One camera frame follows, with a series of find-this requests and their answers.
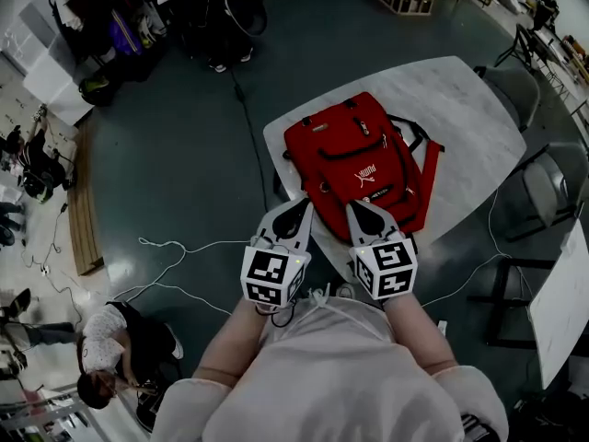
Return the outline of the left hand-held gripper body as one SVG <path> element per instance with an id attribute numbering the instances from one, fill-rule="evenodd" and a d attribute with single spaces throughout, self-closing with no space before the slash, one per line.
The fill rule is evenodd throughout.
<path id="1" fill-rule="evenodd" d="M 240 283 L 244 298 L 263 307 L 287 307 L 304 281 L 307 251 L 290 251 L 253 237 L 244 251 Z"/>

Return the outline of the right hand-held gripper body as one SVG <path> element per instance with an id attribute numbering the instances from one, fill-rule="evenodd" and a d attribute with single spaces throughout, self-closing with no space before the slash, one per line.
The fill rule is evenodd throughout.
<path id="1" fill-rule="evenodd" d="M 418 261 L 411 238 L 395 233 L 393 239 L 377 240 L 349 250 L 355 278 L 374 300 L 387 300 L 412 291 Z"/>

